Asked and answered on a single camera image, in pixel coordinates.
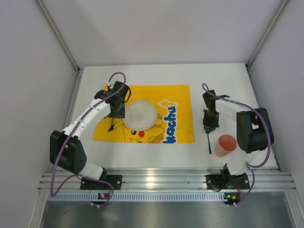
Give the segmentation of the blue metal spoon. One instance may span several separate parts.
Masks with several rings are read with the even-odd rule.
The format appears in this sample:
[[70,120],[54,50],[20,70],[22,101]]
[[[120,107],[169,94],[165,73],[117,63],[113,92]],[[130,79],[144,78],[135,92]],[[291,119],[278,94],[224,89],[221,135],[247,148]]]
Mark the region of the blue metal spoon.
[[210,139],[209,139],[209,132],[206,133],[207,134],[207,140],[208,140],[208,149],[209,149],[209,154],[212,154],[212,149],[211,149],[211,145],[210,145]]

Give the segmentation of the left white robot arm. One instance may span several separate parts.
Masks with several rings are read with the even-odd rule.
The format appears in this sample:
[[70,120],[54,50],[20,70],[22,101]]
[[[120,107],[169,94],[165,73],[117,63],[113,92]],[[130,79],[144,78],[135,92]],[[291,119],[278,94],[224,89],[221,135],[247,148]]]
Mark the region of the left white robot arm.
[[104,118],[125,117],[125,102],[131,96],[131,89],[120,81],[107,88],[97,92],[90,105],[69,126],[51,134],[50,162],[53,171],[60,167],[72,174],[96,180],[105,174],[104,168],[88,160],[81,139],[90,136]]

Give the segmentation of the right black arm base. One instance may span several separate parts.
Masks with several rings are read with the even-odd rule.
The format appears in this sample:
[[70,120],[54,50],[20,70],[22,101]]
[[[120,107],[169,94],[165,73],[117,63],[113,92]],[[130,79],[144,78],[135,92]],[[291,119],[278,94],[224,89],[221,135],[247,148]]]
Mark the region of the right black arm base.
[[250,188],[247,174],[244,172],[239,175],[230,174],[227,164],[220,170],[219,174],[206,175],[207,189],[213,191],[221,190],[237,190],[240,187],[241,190],[248,190]]

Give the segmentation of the pink plastic cup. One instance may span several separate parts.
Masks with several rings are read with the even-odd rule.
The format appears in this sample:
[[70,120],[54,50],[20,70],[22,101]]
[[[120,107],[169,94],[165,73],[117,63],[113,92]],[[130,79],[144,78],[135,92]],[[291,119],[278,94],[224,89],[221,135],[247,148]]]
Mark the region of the pink plastic cup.
[[237,146],[236,139],[232,135],[225,134],[219,137],[214,153],[222,158],[235,151]]

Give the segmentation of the blue metal fork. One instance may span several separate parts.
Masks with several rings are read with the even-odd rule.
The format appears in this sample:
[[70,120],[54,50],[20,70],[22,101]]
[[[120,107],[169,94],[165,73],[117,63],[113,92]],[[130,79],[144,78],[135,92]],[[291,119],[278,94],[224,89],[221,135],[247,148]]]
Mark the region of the blue metal fork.
[[112,131],[113,129],[114,129],[114,119],[112,118],[112,120],[111,120],[111,126],[108,129],[108,132]]

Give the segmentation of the cream round plate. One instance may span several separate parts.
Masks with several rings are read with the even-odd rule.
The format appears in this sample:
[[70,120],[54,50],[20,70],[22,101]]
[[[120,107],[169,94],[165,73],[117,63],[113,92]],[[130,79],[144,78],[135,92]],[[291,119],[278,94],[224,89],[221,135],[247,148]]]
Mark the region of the cream round plate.
[[123,123],[135,131],[144,131],[151,128],[157,121],[156,107],[144,100],[134,101],[125,108]]

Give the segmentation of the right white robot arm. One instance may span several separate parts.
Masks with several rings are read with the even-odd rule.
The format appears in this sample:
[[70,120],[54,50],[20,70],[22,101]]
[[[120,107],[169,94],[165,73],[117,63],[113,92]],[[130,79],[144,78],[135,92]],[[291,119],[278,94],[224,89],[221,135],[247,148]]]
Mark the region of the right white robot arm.
[[247,168],[264,166],[271,154],[274,134],[265,108],[252,108],[247,104],[233,101],[227,95],[216,95],[214,90],[205,90],[202,95],[205,105],[202,120],[207,134],[219,128],[219,115],[236,122],[237,149],[224,170],[230,175],[240,175]]

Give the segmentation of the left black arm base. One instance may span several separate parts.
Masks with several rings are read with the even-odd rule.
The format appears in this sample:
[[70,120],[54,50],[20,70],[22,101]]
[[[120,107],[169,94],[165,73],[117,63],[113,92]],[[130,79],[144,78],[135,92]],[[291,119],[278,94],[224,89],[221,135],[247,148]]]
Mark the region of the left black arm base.
[[96,181],[88,178],[81,179],[81,190],[120,190],[122,175],[106,175],[102,180]]

